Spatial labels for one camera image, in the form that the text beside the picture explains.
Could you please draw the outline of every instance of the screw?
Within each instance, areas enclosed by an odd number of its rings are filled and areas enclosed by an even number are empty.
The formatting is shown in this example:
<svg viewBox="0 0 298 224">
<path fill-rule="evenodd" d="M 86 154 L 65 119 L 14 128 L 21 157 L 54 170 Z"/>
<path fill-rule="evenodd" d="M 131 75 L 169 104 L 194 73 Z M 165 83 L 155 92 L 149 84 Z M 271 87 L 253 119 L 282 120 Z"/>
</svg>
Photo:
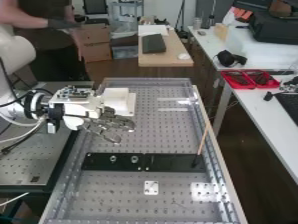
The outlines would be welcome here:
<svg viewBox="0 0 298 224">
<path fill-rule="evenodd" d="M 133 164 L 135 164 L 138 162 L 138 157 L 137 156 L 131 156 L 130 161 L 131 161 Z"/>
<path fill-rule="evenodd" d="M 117 161 L 117 157 L 116 157 L 116 156 L 110 156 L 109 161 L 110 161 L 112 163 L 114 163 L 114 162 Z"/>
</svg>

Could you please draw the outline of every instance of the wooden stick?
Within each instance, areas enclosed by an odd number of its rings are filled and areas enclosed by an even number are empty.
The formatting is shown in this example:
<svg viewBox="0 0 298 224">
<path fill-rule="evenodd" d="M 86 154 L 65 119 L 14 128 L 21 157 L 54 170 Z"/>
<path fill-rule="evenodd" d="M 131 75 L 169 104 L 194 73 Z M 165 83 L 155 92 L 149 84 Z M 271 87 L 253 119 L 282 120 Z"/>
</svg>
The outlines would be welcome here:
<svg viewBox="0 0 298 224">
<path fill-rule="evenodd" d="M 210 128 L 210 122 L 207 121 L 207 124 L 206 124 L 206 127 L 205 127 L 205 131 L 203 131 L 203 135 L 202 135 L 202 140 L 201 140 L 201 144 L 199 144 L 199 147 L 198 147 L 198 156 L 202 154 L 202 147 L 205 145 L 205 139 L 207 137 L 207 130 Z"/>
</svg>

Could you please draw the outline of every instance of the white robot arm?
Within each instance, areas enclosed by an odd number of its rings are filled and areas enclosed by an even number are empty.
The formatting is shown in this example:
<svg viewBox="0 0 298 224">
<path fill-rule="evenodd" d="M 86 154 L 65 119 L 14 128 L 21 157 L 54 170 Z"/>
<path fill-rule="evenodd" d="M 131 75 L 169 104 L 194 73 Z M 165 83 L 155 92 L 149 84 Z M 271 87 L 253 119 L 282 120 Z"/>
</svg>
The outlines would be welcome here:
<svg viewBox="0 0 298 224">
<path fill-rule="evenodd" d="M 36 52 L 29 41 L 13 36 L 9 27 L 0 24 L 1 117 L 34 120 L 42 117 L 48 123 L 48 133 L 52 134 L 57 132 L 60 121 L 64 121 L 70 130 L 85 128 L 92 133 L 102 135 L 110 142 L 118 143 L 120 137 L 108 135 L 106 130 L 109 128 L 134 130 L 134 123 L 118 114 L 133 116 L 133 112 L 127 112 L 127 104 L 130 108 L 134 107 L 135 96 L 131 96 L 127 89 L 106 89 L 102 95 L 97 95 L 89 86 L 66 86 L 50 98 L 38 90 L 32 90 L 20 97 L 21 99 L 16 99 L 8 75 L 25 66 L 34 57 Z"/>
</svg>

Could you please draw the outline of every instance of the white wall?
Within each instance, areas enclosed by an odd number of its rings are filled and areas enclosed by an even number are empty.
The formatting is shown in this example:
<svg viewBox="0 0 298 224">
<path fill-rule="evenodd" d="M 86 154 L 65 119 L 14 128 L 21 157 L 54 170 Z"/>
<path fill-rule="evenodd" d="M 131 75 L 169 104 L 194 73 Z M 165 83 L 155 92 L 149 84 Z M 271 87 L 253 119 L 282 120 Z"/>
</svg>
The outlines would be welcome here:
<svg viewBox="0 0 298 224">
<path fill-rule="evenodd" d="M 170 25 L 174 26 L 178 18 L 182 0 L 143 0 L 143 1 L 145 1 L 145 16 L 155 15 L 159 20 L 163 20 L 166 18 L 167 21 L 170 22 Z M 82 0 L 73 0 L 73 6 L 76 9 L 76 13 L 84 14 Z M 185 30 L 186 26 L 193 24 L 194 14 L 195 14 L 195 0 L 186 0 Z"/>
</svg>

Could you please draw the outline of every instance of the red tray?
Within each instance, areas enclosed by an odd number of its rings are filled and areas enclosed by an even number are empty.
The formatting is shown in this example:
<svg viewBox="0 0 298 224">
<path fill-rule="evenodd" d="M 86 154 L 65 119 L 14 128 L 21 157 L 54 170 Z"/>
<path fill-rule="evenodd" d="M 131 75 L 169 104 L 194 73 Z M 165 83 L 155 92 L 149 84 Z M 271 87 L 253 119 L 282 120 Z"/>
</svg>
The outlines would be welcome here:
<svg viewBox="0 0 298 224">
<path fill-rule="evenodd" d="M 271 77 L 271 75 L 261 70 L 246 70 L 245 75 L 251 79 L 257 88 L 269 89 L 278 88 L 279 82 Z"/>
<path fill-rule="evenodd" d="M 222 71 L 221 75 L 234 89 L 254 89 L 255 83 L 249 76 L 237 70 Z"/>
</svg>

